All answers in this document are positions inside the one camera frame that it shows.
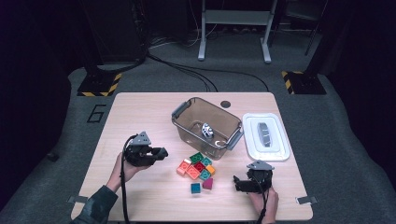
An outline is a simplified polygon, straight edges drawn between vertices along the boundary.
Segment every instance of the toy block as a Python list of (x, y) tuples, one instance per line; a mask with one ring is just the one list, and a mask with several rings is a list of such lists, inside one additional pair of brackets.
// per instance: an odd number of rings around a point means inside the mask
[(201, 161), (203, 158), (204, 158), (204, 156), (201, 154), (201, 152), (195, 153), (194, 155), (190, 156), (192, 164), (195, 164), (198, 161)]
[(201, 193), (201, 184), (200, 183), (192, 183), (191, 184), (191, 194), (193, 193)]
[(213, 178), (209, 177), (204, 183), (202, 183), (203, 189), (212, 189), (213, 187)]
[(193, 166), (189, 166), (189, 168), (187, 168), (186, 173), (192, 178), (192, 179), (196, 179), (201, 172), (199, 172), (197, 169), (195, 169), (195, 167)]
[(198, 161), (197, 163), (195, 163), (194, 167), (195, 167), (195, 169), (197, 169), (199, 172), (202, 172), (202, 171), (205, 169), (205, 166), (204, 166), (200, 161)]
[(215, 168), (212, 165), (208, 165), (206, 166), (206, 170), (211, 174), (214, 175), (215, 174)]
[(203, 170), (199, 175), (200, 179), (207, 180), (210, 177), (210, 173), (207, 170)]
[(186, 173), (187, 168), (189, 168), (190, 165), (191, 165), (191, 161), (185, 159), (177, 167), (177, 173), (180, 174), (180, 175), (184, 175)]
[(205, 157), (205, 158), (203, 158), (203, 159), (201, 160), (201, 163), (202, 163), (204, 166), (208, 166), (208, 165), (211, 165), (211, 164), (212, 164), (212, 160), (210, 160), (208, 157)]

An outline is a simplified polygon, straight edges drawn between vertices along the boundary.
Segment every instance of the hazard tape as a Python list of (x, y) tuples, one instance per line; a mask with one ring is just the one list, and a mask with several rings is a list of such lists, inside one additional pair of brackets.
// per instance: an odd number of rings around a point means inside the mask
[(114, 81), (109, 87), (108, 91), (79, 91), (78, 96), (111, 96), (119, 85), (121, 79), (121, 74), (118, 74), (114, 77)]
[(293, 87), (291, 86), (291, 82), (289, 79), (289, 73), (294, 73), (294, 74), (302, 74), (303, 72), (286, 72), (282, 71), (282, 77), (283, 80), (285, 81), (286, 89), (288, 90), (289, 94), (294, 94)]

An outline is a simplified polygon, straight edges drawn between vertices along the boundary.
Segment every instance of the circular hole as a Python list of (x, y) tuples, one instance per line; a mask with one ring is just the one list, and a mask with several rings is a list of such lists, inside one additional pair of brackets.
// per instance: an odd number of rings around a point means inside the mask
[(231, 103), (230, 103), (229, 101), (222, 101), (222, 102), (220, 103), (220, 105), (221, 105), (223, 108), (228, 108), (228, 107), (231, 106)]

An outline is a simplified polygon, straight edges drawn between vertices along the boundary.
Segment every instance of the gray plastic basket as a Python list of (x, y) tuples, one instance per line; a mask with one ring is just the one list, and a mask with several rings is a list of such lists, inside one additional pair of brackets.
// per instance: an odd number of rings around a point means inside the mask
[[(227, 150), (232, 150), (243, 135), (238, 117), (199, 97), (182, 103), (172, 113), (172, 122), (184, 142), (212, 160), (219, 160)], [(213, 130), (211, 138), (202, 133), (205, 123)]]

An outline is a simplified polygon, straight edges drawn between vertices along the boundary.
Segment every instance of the person's arm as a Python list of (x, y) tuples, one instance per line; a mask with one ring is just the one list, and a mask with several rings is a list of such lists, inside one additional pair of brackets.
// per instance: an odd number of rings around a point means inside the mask
[[(102, 186), (85, 203), (81, 213), (71, 224), (107, 223), (108, 214), (119, 196), (116, 194), (121, 186), (120, 170), (122, 153), (117, 157), (113, 172), (105, 186)], [(124, 162), (125, 182), (128, 182), (137, 172), (149, 168), (148, 166), (134, 167), (127, 161)]]
[[(258, 193), (248, 193), (250, 200), (252, 201), (256, 212), (260, 215), (264, 207), (264, 201), (262, 199), (262, 194)], [(265, 217), (262, 219), (262, 224), (276, 223), (276, 211), (277, 204), (279, 201), (279, 196), (277, 195), (274, 188), (268, 189), (268, 200), (266, 205)]]

